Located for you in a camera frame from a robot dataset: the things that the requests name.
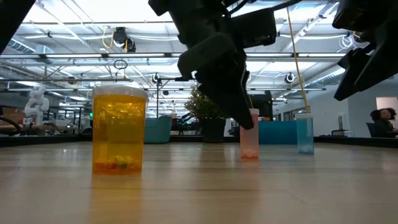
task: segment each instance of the white humanoid robot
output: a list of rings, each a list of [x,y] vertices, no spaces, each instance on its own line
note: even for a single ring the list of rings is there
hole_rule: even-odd
[[[43,111],[49,110],[49,99],[44,98],[46,89],[43,86],[35,86],[29,93],[29,101],[25,105],[25,117],[33,116],[35,125],[43,124]]]

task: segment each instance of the teal couch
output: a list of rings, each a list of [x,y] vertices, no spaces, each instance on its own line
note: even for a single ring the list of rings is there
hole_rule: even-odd
[[[170,141],[173,119],[168,116],[145,120],[144,143],[167,143]]]

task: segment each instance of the potted plant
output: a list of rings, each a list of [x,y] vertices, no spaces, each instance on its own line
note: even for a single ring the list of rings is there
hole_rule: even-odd
[[[228,114],[194,86],[185,107],[201,123],[203,142],[223,142],[225,119]]]

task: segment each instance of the container lid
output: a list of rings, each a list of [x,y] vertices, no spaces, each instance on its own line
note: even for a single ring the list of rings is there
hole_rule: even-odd
[[[313,118],[313,115],[307,114],[307,113],[302,113],[302,114],[296,114],[295,118],[296,119],[308,119],[308,118]]]
[[[100,96],[100,95],[136,96],[144,98],[146,101],[149,101],[148,93],[145,90],[125,85],[105,85],[105,86],[95,87],[93,89],[93,98],[94,96]]]
[[[256,114],[260,115],[260,110],[259,109],[254,109],[254,108],[249,108],[251,114]]]

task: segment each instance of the ceiling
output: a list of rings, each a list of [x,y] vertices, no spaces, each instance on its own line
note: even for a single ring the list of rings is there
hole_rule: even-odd
[[[280,1],[257,1],[247,4],[234,16],[272,7]],[[293,37],[298,53],[330,53],[334,57],[324,59],[300,58],[298,68],[306,86],[325,87],[331,83],[318,83],[325,77],[342,74],[336,65],[339,58],[347,51],[361,46],[353,41],[347,30],[334,29],[331,26],[338,4],[327,1],[302,1],[289,8]],[[250,53],[291,53],[289,22],[286,9],[275,12],[275,20],[280,37],[269,46],[246,49]],[[115,27],[126,27],[127,33],[136,43],[137,53],[182,53],[186,47],[178,39],[178,30],[168,13],[158,17],[147,4],[147,0],[42,0],[30,10],[20,28],[13,37],[13,42],[4,54],[22,54],[34,50],[36,54],[95,54],[106,52],[124,53],[123,49],[104,46],[111,43],[109,38]],[[178,58],[129,58],[125,59],[128,67],[124,70],[114,68],[114,60],[102,58],[65,59],[55,58],[38,62],[26,58],[3,59],[0,78],[84,78],[110,79],[118,72],[118,83],[154,88],[152,77],[155,73],[161,78],[179,77]],[[297,76],[293,58],[248,57],[247,68],[251,72],[248,88],[292,88],[299,83],[286,84],[286,74]],[[91,88],[92,85],[113,84],[109,82],[78,82],[76,84],[46,83],[49,88]],[[190,88],[194,81],[169,81],[163,88]],[[9,88],[27,88],[27,85],[11,83]],[[84,92],[54,91],[63,96],[85,96]],[[250,91],[260,94],[264,91]],[[273,91],[276,98],[297,94],[291,91]],[[161,98],[189,96],[188,90],[173,91],[169,96],[160,94]]]

